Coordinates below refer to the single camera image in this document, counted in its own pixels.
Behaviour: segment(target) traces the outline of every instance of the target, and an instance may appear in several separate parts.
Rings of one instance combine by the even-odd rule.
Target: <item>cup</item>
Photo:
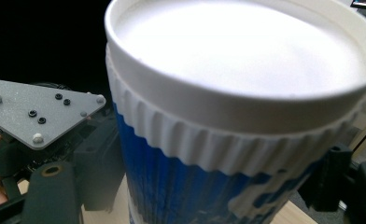
[[[329,0],[115,0],[106,67],[131,223],[268,223],[366,92],[366,20]]]

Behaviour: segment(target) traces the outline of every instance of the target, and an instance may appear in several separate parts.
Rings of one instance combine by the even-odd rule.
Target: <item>paper cup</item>
[[[366,92],[366,20],[329,0],[118,0],[106,33],[135,224],[270,222]]]

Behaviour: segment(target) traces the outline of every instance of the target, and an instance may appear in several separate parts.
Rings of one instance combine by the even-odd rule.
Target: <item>white plastic lid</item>
[[[321,1],[115,1],[121,77],[161,110],[245,133],[335,122],[366,88],[366,20]]]

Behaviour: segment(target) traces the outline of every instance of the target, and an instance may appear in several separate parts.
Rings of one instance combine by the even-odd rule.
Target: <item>mounting hole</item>
[[[62,170],[61,165],[49,166],[41,172],[41,175],[43,175],[45,177],[54,176],[54,175],[57,175],[58,173],[60,173],[61,170]]]
[[[39,124],[44,124],[44,123],[46,123],[46,118],[40,118],[40,119],[38,119],[37,120],[37,122],[39,123]]]
[[[64,104],[64,105],[70,105],[70,100],[69,100],[69,99],[64,100],[64,101],[63,101],[63,104]]]
[[[29,117],[34,118],[37,116],[37,111],[31,110],[31,111],[29,111],[28,115],[29,115]]]
[[[60,93],[55,94],[55,99],[62,100],[63,96]]]
[[[332,147],[331,151],[337,152],[337,151],[341,151],[341,149],[339,147]]]

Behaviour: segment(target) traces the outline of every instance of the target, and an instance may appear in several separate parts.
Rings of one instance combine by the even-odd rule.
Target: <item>gray metal plate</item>
[[[57,93],[63,99],[57,100]],[[70,105],[63,103],[65,99],[70,100]],[[0,100],[0,129],[35,150],[47,147],[106,104],[100,95],[2,80]],[[35,117],[29,116],[31,110],[36,111]],[[46,122],[40,124],[40,118]],[[34,142],[37,133],[41,134],[42,142]]]

